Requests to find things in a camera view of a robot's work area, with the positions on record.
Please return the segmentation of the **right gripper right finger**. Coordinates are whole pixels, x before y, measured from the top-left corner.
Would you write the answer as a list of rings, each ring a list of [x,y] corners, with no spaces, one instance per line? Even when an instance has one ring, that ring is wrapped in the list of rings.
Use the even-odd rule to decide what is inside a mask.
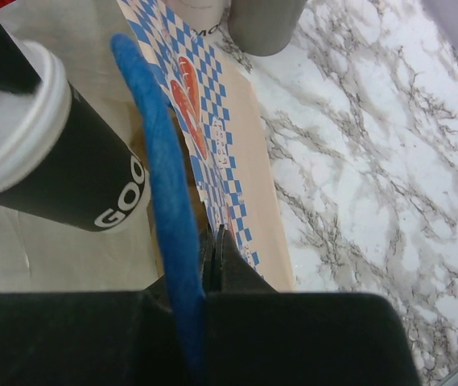
[[[210,385],[418,385],[402,321],[382,296],[280,293],[218,232],[208,275]]]

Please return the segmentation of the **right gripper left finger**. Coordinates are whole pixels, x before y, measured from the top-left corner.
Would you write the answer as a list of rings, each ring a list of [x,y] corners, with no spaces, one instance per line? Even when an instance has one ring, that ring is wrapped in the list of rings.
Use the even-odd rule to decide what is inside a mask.
[[[205,385],[165,281],[143,290],[0,294],[0,385]]]

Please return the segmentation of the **black paper coffee cup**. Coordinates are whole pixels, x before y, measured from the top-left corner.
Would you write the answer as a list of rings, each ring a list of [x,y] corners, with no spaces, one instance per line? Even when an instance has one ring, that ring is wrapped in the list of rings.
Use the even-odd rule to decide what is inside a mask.
[[[55,145],[0,206],[90,232],[114,230],[147,207],[142,163],[77,90]]]

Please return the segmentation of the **blue checkered paper bag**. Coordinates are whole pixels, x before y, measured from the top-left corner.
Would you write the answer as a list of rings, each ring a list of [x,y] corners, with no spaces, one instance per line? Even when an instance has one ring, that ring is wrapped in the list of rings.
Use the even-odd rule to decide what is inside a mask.
[[[114,53],[128,80],[141,81],[136,101],[150,114],[145,129],[151,170],[147,171],[157,217],[157,236],[164,258],[164,281],[186,360],[197,375],[207,375],[207,296],[200,279],[200,246],[196,221],[189,205],[182,153],[145,61],[132,42],[114,40]]]

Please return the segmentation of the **white plastic cup lid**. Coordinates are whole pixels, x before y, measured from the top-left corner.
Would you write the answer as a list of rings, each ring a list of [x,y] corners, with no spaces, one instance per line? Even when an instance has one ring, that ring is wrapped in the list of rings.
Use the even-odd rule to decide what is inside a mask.
[[[0,92],[0,193],[21,182],[43,161],[64,129],[72,99],[57,56],[37,42],[16,44],[41,83],[32,95]]]

